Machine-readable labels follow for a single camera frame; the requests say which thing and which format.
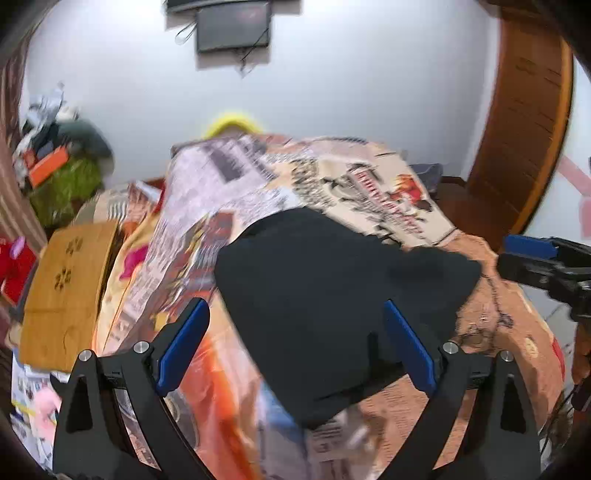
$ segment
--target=orange box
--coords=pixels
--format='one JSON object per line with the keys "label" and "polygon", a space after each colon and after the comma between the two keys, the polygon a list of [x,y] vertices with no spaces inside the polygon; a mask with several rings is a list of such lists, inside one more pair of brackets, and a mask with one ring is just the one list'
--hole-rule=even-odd
{"label": "orange box", "polygon": [[49,175],[55,172],[68,161],[68,152],[65,147],[56,148],[52,153],[40,160],[29,172],[29,180],[33,187],[44,182]]}

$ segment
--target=green fabric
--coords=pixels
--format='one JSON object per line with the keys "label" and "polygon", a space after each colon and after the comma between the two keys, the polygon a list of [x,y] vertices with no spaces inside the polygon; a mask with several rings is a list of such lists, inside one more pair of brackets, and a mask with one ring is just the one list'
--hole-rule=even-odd
{"label": "green fabric", "polygon": [[71,158],[29,194],[29,201],[44,228],[59,228],[72,221],[100,185],[100,171],[94,161]]}

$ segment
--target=wooden door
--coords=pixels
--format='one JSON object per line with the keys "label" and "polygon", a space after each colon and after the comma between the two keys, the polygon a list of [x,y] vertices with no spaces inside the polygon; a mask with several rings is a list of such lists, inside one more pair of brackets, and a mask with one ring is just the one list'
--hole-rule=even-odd
{"label": "wooden door", "polygon": [[498,228],[521,233],[542,197],[570,111],[573,57],[539,17],[503,13],[501,55],[488,124],[468,179]]}

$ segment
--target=black cloth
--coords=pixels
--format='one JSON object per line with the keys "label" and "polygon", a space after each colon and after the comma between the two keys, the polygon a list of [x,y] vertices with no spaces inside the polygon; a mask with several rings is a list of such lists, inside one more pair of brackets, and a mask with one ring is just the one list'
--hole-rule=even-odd
{"label": "black cloth", "polygon": [[404,375],[384,328],[385,301],[443,343],[480,272],[460,254],[404,252],[308,208],[259,220],[221,249],[215,267],[252,359],[308,428]]}

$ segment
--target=metal screw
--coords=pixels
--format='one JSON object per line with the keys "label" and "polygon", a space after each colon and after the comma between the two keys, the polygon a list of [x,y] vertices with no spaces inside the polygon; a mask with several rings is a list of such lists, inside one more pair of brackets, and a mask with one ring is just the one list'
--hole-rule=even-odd
{"label": "metal screw", "polygon": [[512,362],[515,357],[513,356],[513,354],[508,351],[508,350],[503,350],[501,352],[501,358],[505,361],[505,362]]}
{"label": "metal screw", "polygon": [[150,348],[150,344],[148,342],[138,342],[134,345],[134,352],[135,353],[144,353],[148,348]]}
{"label": "metal screw", "polygon": [[453,355],[454,353],[458,353],[460,351],[460,347],[454,342],[446,342],[443,344],[443,351]]}
{"label": "metal screw", "polygon": [[90,350],[82,350],[78,358],[83,362],[86,362],[92,356],[92,352]]}

